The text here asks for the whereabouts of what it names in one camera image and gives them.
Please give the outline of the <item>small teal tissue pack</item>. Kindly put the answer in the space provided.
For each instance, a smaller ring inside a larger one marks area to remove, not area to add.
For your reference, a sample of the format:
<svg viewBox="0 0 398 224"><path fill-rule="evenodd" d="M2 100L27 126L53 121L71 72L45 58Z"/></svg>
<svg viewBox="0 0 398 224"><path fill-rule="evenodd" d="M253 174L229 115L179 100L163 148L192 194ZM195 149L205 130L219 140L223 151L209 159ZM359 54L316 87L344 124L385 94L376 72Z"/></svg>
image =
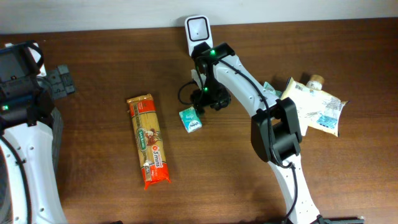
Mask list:
<svg viewBox="0 0 398 224"><path fill-rule="evenodd" d="M180 119L187 133L192 133L202 127L202 123L194 107L189 107L179 112Z"/></svg>

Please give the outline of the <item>pale yellow snack package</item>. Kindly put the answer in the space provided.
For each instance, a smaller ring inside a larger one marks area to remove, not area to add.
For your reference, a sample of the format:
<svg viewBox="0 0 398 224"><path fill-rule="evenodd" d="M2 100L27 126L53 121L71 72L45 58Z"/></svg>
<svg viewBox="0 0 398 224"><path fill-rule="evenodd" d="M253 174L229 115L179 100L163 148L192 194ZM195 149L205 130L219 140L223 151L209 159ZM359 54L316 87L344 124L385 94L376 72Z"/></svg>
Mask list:
<svg viewBox="0 0 398 224"><path fill-rule="evenodd" d="M293 78L288 79L281 98L290 98L295 103L302 136L309 127L339 136L338 123L347 101L323 90L310 89Z"/></svg>

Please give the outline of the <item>teal wet wipes pack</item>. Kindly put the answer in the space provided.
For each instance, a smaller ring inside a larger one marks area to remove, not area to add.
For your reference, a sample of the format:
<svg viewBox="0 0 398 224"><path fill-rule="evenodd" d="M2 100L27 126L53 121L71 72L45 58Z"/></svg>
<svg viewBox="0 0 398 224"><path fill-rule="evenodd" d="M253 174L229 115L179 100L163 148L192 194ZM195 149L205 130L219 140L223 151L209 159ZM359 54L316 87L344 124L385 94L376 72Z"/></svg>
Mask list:
<svg viewBox="0 0 398 224"><path fill-rule="evenodd" d="M270 83L268 83L268 82L264 82L263 88L264 88L264 90L265 90L267 93L271 93L271 94L275 95L275 96L278 97L278 98L280 98L280 97L282 96L282 92L279 91L279 90L276 90L276 89L275 89Z"/></svg>

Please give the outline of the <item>white cream tube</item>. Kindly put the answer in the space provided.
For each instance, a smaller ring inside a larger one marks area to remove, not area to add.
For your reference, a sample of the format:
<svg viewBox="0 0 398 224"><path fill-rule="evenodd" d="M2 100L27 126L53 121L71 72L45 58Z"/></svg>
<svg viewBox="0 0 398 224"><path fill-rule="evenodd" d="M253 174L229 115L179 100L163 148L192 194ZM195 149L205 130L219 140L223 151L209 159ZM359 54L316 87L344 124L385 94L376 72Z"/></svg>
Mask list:
<svg viewBox="0 0 398 224"><path fill-rule="evenodd" d="M320 75L311 75L306 87L313 90L322 90L325 79Z"/></svg>

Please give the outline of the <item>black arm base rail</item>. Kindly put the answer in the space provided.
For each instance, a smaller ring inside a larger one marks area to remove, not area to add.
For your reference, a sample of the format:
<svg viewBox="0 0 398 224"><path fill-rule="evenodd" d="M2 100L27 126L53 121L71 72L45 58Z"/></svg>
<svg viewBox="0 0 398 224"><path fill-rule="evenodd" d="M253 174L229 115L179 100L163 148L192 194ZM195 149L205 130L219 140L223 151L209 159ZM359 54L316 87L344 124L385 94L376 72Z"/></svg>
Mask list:
<svg viewBox="0 0 398 224"><path fill-rule="evenodd" d="M365 224L364 219L360 218L319 218L318 224Z"/></svg>

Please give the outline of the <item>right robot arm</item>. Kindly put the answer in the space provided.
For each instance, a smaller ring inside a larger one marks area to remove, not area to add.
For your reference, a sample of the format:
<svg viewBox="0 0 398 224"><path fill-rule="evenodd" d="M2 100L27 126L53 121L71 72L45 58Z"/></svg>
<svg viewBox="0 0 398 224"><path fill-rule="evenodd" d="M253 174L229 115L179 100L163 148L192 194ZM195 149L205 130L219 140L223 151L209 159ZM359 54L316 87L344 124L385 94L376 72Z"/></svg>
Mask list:
<svg viewBox="0 0 398 224"><path fill-rule="evenodd" d="M191 54L197 77L190 100L198 114L206 107L220 110L235 97L251 119L251 144L257 156L269 164L287 208L282 223L321 223L303 171L300 155L302 134L295 103L281 100L245 69L226 43L194 46Z"/></svg>

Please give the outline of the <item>orange spaghetti package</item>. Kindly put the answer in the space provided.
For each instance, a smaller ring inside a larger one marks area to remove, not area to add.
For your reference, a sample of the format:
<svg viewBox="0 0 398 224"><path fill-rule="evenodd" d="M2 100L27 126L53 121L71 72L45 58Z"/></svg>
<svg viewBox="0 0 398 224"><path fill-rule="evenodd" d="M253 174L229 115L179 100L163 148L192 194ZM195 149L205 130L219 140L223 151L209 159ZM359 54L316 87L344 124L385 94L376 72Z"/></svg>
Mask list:
<svg viewBox="0 0 398 224"><path fill-rule="evenodd" d="M126 103L134 129L144 188L148 189L150 185L165 180L170 182L169 165L153 96L137 96L128 99Z"/></svg>

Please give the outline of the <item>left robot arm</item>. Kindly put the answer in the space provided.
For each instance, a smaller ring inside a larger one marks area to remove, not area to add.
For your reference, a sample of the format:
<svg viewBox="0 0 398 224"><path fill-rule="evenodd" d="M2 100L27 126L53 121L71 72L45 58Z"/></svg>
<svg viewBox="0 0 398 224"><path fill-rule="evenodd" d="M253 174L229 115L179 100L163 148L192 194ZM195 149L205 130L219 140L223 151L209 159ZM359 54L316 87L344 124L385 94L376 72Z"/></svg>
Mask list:
<svg viewBox="0 0 398 224"><path fill-rule="evenodd" d="M66 65L46 71L38 43L1 49L1 223L66 223L56 173L63 119L55 100L76 87Z"/></svg>

